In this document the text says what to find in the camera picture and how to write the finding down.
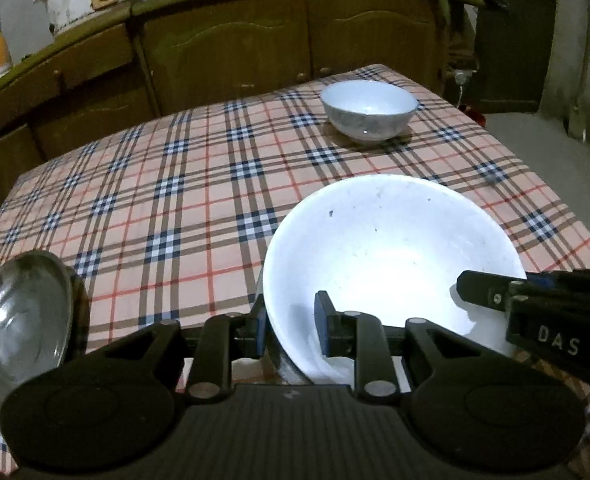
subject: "bowl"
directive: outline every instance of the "bowl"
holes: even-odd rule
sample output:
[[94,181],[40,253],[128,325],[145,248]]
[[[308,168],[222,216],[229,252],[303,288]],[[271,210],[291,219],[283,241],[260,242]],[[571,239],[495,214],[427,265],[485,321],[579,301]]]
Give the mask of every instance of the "bowl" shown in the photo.
[[46,251],[0,267],[0,409],[20,384],[62,363],[73,323],[71,278]]
[[366,144],[403,133],[418,105],[410,92],[378,81],[341,81],[326,87],[321,100],[332,126]]
[[504,231],[463,195],[427,180],[377,174],[342,180],[297,204],[268,246],[264,300],[281,347],[315,383],[352,384],[352,361],[322,356],[315,293],[404,326],[423,317],[510,355],[503,313],[462,301],[464,270],[525,278]]

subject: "concrete floor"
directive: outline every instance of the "concrete floor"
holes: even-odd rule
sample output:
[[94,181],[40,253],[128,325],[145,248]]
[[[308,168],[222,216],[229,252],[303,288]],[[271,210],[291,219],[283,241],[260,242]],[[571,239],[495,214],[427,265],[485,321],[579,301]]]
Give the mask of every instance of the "concrete floor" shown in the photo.
[[486,129],[537,173],[590,231],[590,146],[561,123],[531,114],[489,114]]

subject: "large white bowl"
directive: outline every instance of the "large white bowl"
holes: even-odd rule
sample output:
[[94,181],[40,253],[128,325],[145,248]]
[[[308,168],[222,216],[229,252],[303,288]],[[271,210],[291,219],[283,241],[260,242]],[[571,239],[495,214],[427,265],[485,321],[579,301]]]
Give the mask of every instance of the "large white bowl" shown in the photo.
[[300,202],[270,242],[264,299],[286,354],[315,383],[352,383],[352,362],[322,356],[313,303],[404,326],[423,317],[510,354],[502,313],[463,302],[463,270],[525,278],[504,231],[459,193],[427,180],[370,175],[342,180]]
[[324,111],[342,134],[375,143],[403,133],[417,99],[403,88],[378,81],[341,81],[321,94]]

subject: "silver dish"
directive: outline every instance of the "silver dish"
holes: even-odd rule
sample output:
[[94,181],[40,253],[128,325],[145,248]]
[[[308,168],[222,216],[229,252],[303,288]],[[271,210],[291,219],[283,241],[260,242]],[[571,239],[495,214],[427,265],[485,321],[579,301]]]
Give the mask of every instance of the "silver dish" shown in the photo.
[[69,270],[46,251],[0,267],[0,409],[25,381],[59,366],[73,323]]

